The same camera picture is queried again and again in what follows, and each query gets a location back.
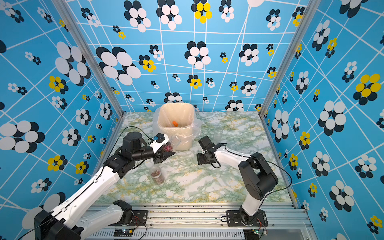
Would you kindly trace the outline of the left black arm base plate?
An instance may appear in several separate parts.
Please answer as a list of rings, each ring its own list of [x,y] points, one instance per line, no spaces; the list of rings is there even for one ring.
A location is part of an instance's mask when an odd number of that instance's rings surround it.
[[[110,226],[114,227],[122,227],[122,226],[144,226],[147,222],[149,211],[147,210],[132,210],[129,220],[126,220],[124,217],[123,221],[118,223],[110,224]]]

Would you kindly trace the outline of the tall clear tea jar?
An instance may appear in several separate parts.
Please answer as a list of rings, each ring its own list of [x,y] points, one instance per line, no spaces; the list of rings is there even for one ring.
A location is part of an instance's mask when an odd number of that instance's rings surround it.
[[[220,143],[223,136],[223,128],[222,127],[215,127],[213,130],[214,133],[214,143]]]

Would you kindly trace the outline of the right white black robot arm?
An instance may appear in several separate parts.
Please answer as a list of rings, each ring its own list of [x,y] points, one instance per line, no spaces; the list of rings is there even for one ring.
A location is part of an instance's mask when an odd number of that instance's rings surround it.
[[[265,211],[261,210],[265,199],[278,192],[275,187],[279,180],[261,153],[250,156],[234,152],[226,144],[213,143],[208,136],[198,140],[202,153],[197,154],[198,165],[229,165],[240,171],[243,183],[248,192],[245,201],[238,211],[227,211],[221,221],[229,227],[267,227]]]

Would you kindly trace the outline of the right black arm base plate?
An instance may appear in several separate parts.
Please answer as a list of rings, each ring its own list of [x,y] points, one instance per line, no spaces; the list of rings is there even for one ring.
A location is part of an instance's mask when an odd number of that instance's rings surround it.
[[[265,211],[259,210],[253,216],[249,216],[245,211],[226,211],[221,217],[229,227],[267,227],[268,220]]]

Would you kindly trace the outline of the small tea jar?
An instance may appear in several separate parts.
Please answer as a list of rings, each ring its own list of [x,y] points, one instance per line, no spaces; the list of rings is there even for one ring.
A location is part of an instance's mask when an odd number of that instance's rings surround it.
[[[172,135],[169,137],[169,141],[163,145],[162,150],[165,152],[175,152],[180,144],[181,139],[177,135]]]

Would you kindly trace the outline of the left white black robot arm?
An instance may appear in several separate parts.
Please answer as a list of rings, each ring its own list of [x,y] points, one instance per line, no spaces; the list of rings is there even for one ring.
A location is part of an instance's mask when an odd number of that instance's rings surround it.
[[[99,212],[84,216],[93,203],[111,186],[121,180],[129,171],[148,159],[159,164],[175,154],[165,152],[169,144],[166,134],[157,134],[147,144],[142,134],[130,132],[123,139],[123,145],[109,157],[98,172],[77,192],[53,209],[42,209],[33,219],[33,227],[20,239],[28,240],[84,240],[109,225],[142,225],[135,216],[132,206],[117,200]]]

